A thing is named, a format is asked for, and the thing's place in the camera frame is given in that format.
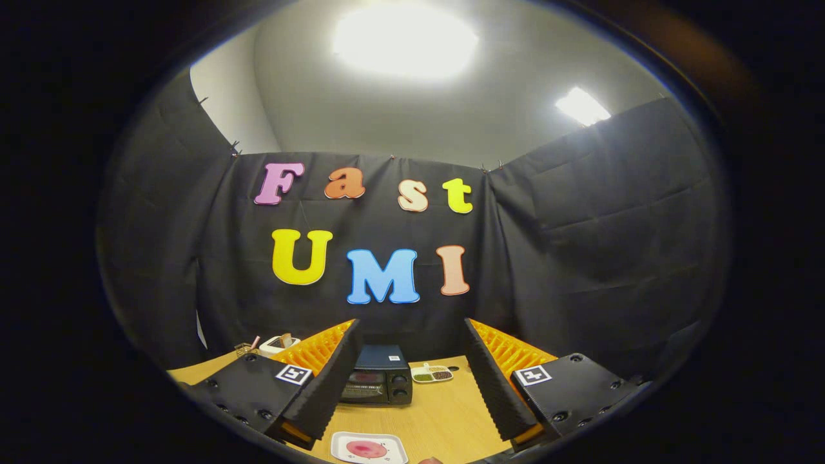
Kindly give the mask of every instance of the oven door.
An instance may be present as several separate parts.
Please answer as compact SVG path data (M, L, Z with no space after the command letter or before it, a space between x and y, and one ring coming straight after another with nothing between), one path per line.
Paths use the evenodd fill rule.
M341 392L342 403L386 405L388 392L383 372L355 371Z

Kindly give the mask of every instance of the blue letter m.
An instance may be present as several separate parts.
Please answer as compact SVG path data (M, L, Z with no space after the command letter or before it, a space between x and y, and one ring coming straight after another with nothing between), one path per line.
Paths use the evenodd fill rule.
M421 297L415 292L413 282L413 261L418 254L411 249L397 249L389 257L389 262L381 270L375 256L367 249L354 249L346 254L352 261L352 294L346 300L353 305L365 305L370 302L366 286L380 303L384 301L393 284L393 293L389 300L393 303L415 303Z

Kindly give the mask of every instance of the yellow letter u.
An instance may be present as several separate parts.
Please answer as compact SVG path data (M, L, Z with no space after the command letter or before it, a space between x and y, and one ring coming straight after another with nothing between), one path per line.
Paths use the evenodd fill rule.
M327 242L332 239L332 232L313 230L307 234L312 240L312 258L309 267L303 271L295 269L292 256L295 252L295 241L301 233L293 229L278 229L272 232L275 240L275 249L272 250L272 271L282 281L291 285L309 285L320 280L323 270L327 266Z

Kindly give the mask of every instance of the black fabric backdrop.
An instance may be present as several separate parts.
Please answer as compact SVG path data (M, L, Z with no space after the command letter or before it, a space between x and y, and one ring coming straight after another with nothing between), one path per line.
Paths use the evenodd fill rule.
M112 166L101 263L121 322L164 368L352 318L367 343L398 343L413 361L446 357L460 354L461 320L472 317L621 376L649 373L690 338L712 266L715 196L679 115L667 100L642 105L490 173L388 155L234 158L183 73L148 105ZM306 170L281 203L254 204L264 166L293 162ZM365 194L326 198L329 173L343 167L364 173ZM467 215L447 205L441 184L452 178L473 188ZM425 211L399 207L404 179L427 185ZM321 280L291 286L274 275L275 229L301 233L297 268L309 264L306 234L332 232ZM466 294L440 293L443 245L466 249ZM369 249L382 267L394 250L415 250L421 300L349 304L352 249Z
M304 163L278 205L257 205L267 163ZM329 174L343 167L364 173L363 196L331 200L323 190ZM472 193L468 214L447 205L443 182L463 178ZM429 207L402 210L398 184L415 179L427 185ZM366 343L397 343L408 360L457 355L464 317L508 327L512 296L501 230L494 226L496 209L484 175L478 169L389 156L343 154L251 154L234 160L211 208L198 255L198 311L214 354L256 334L290 331L304 338L345 320L358 318ZM307 286L290 285L272 271L271 233L294 229L295 267L309 265L310 230L328 230L323 277ZM444 296L444 271L436 248L461 245L464 279L470 291ZM381 267L396 249L412 249L415 287L421 299L394 304L389 299L365 305L347 302L352 265L347 252L368 249Z

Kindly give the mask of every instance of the ceiling light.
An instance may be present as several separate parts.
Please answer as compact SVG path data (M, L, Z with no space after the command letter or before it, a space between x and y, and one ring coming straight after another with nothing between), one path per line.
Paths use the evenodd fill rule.
M566 97L558 100L556 107L584 125L593 125L611 117L595 98L578 87L574 87Z
M387 4L341 19L333 51L363 69L440 78L460 71L478 41L465 24L443 12Z

